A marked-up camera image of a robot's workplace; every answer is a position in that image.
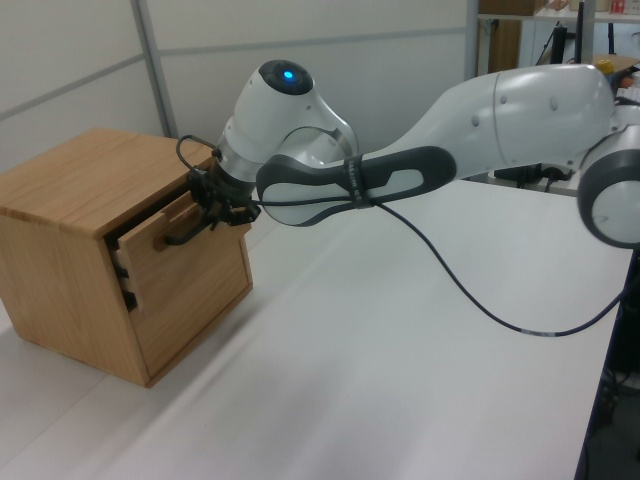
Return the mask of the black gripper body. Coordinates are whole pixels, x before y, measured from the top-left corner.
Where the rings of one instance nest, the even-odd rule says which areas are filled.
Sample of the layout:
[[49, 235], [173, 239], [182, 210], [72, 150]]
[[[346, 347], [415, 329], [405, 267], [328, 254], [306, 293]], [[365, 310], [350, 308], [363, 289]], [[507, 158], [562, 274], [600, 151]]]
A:
[[218, 204], [231, 208], [251, 205], [251, 183], [232, 177], [222, 168], [210, 168], [203, 174], [205, 201], [202, 208], [214, 211]]

